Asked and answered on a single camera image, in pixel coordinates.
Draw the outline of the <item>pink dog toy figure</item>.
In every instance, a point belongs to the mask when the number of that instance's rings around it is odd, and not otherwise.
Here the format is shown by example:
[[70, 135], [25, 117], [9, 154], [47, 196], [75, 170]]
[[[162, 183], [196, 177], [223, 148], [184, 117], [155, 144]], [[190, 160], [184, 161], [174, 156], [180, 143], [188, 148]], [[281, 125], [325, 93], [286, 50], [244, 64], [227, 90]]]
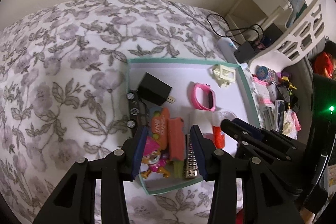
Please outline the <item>pink dog toy figure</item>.
[[168, 155], [162, 154], [165, 150], [159, 141], [153, 137], [146, 138], [145, 148], [142, 155], [142, 164], [147, 165], [147, 170], [140, 173], [141, 177], [147, 179], [151, 173], [161, 174], [164, 178], [170, 177], [170, 172], [165, 168], [168, 162]]

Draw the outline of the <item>white usb wall charger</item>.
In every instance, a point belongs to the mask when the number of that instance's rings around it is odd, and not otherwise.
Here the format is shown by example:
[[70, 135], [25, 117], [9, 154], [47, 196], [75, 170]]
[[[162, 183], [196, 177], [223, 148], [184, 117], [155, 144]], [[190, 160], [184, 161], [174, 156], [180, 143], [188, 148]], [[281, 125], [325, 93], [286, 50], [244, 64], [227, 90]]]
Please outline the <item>white usb wall charger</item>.
[[203, 134], [211, 134], [213, 133], [212, 115], [210, 111], [193, 110], [189, 114], [189, 126], [198, 125]]

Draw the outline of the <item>pink smart watch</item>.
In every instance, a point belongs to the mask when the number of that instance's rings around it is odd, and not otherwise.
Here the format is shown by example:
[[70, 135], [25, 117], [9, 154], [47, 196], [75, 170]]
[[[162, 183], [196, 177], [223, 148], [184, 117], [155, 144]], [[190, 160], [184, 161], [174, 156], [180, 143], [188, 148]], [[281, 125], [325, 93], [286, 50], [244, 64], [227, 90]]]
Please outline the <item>pink smart watch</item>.
[[193, 87], [191, 102], [196, 110], [211, 112], [216, 110], [215, 92], [209, 84], [196, 83]]

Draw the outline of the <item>red white glue tube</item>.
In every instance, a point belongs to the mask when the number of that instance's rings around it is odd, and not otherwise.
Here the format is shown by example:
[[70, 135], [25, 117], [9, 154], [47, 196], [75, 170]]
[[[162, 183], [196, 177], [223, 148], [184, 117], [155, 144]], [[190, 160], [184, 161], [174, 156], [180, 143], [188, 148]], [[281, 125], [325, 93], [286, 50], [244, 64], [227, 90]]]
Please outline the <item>red white glue tube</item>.
[[214, 144], [217, 149], [223, 149], [225, 146], [225, 136], [221, 130], [221, 122], [224, 116], [220, 111], [213, 112], [212, 115], [212, 128], [214, 136]]

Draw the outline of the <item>silver hair clip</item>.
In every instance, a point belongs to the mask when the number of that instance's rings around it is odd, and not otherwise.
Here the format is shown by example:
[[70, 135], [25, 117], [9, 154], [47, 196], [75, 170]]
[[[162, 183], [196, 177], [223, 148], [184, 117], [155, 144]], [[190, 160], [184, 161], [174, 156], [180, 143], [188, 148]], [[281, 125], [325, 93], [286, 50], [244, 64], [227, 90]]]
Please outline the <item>silver hair clip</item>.
[[272, 130], [274, 127], [273, 109], [269, 106], [264, 107], [263, 115], [264, 115], [265, 128], [267, 130]]

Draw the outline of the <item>silver gold harmonica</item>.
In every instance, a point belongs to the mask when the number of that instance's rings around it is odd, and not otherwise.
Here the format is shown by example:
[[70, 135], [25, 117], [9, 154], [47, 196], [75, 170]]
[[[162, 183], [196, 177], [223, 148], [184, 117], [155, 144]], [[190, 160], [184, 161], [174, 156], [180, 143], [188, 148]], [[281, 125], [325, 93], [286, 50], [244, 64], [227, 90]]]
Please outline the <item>silver gold harmonica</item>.
[[186, 158], [184, 161], [183, 175], [187, 180], [196, 178], [198, 175], [197, 161], [195, 159], [189, 134], [186, 135]]

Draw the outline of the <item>green highlighter block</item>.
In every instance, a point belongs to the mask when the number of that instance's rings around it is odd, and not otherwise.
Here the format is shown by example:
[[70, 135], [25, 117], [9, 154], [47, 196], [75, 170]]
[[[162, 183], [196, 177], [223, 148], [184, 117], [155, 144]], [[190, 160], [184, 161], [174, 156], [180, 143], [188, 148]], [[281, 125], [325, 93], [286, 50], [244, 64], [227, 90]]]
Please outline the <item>green highlighter block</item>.
[[184, 161], [181, 160], [173, 161], [173, 171], [175, 178], [183, 178], [183, 168], [184, 168]]

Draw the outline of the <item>orange card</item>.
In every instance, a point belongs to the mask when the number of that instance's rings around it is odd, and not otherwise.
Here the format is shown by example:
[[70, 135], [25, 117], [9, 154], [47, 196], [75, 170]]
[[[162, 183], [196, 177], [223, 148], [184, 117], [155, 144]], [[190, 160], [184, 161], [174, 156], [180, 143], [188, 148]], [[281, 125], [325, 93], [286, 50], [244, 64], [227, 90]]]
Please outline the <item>orange card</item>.
[[166, 149], [168, 145], [167, 121], [169, 118], [169, 109], [164, 107], [161, 111], [155, 111], [151, 119], [152, 137], [160, 145], [161, 149]]

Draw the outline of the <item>black smartphone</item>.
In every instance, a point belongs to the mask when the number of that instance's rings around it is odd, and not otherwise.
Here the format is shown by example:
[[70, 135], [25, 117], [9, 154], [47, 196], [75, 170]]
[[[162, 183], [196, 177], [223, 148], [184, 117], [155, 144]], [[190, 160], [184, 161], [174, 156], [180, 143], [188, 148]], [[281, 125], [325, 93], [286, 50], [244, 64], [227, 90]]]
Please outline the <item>black smartphone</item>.
[[285, 102], [284, 100], [275, 101], [275, 128], [274, 130], [280, 134], [283, 131], [284, 126], [284, 112], [285, 112]]

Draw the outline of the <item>white round compact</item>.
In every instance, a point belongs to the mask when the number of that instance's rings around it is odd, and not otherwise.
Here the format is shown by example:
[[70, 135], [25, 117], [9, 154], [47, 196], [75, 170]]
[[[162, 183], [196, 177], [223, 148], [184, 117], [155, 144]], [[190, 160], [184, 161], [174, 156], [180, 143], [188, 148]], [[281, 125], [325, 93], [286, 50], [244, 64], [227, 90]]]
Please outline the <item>white round compact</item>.
[[272, 102], [274, 102], [277, 99], [277, 97], [278, 97], [277, 87], [274, 84], [270, 84], [267, 88], [268, 88], [270, 100]]

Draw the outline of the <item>cream hair claw clip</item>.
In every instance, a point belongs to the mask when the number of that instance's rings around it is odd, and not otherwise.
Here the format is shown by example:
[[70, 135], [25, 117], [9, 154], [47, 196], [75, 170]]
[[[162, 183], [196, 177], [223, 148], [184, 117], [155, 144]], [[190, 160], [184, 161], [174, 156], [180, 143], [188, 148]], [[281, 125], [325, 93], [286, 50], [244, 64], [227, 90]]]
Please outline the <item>cream hair claw clip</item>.
[[212, 73], [220, 88], [236, 83], [236, 71], [230, 67], [217, 64], [213, 66]]

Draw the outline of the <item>white box lid teal rim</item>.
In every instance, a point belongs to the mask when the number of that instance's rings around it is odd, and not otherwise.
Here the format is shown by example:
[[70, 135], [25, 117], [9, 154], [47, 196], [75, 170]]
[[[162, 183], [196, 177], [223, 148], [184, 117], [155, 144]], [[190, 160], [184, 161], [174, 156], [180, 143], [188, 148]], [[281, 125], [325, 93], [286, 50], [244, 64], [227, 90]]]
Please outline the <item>white box lid teal rim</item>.
[[[213, 66], [219, 64], [236, 71], [235, 83], [230, 84], [226, 88], [220, 88], [211, 75]], [[260, 127], [248, 79], [240, 65], [220, 60], [129, 59], [127, 61], [126, 91], [130, 89], [137, 90], [146, 72], [172, 87], [170, 96], [175, 98], [175, 102], [172, 104], [165, 102], [162, 107], [169, 109], [172, 118], [183, 118], [185, 134], [189, 133], [191, 126], [189, 117], [195, 110], [191, 103], [191, 96], [193, 86], [196, 83], [211, 86], [211, 89], [215, 93], [215, 106], [218, 109], [230, 111], [241, 120], [255, 127]], [[192, 179], [184, 179], [174, 178], [173, 174], [170, 178], [163, 178], [160, 174], [152, 173], [147, 179], [140, 176], [139, 180], [144, 191], [149, 195], [164, 194], [197, 184], [203, 180], [201, 175], [197, 175], [196, 178]]]

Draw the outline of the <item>white power strip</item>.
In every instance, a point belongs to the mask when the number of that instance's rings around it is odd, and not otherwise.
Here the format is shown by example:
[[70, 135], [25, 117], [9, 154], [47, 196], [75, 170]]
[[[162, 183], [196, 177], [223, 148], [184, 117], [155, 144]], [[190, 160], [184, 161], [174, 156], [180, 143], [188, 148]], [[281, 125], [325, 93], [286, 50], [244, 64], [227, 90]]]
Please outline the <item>white power strip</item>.
[[217, 42], [217, 46], [228, 63], [240, 65], [243, 69], [248, 68], [247, 63], [239, 63], [234, 56], [234, 52], [237, 50], [237, 47], [230, 38], [220, 38]]

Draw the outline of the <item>white plastic basket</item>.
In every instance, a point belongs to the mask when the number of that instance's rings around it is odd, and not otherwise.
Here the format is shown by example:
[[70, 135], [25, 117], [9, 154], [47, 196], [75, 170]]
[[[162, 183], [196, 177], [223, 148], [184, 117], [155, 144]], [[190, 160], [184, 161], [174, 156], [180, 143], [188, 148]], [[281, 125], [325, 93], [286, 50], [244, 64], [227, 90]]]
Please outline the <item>white plastic basket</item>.
[[295, 65], [324, 38], [325, 28], [326, 0], [312, 0], [280, 38], [248, 62], [251, 73], [262, 66], [281, 72]]

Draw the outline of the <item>black usb wall charger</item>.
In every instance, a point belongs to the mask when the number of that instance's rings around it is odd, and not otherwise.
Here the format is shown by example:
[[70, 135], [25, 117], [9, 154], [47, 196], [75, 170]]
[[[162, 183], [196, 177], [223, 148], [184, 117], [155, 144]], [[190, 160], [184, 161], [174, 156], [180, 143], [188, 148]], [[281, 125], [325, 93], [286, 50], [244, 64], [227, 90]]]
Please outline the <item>black usb wall charger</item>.
[[171, 90], [171, 86], [146, 72], [138, 85], [137, 93], [139, 98], [162, 106], [165, 102], [175, 102], [175, 98], [170, 95]]

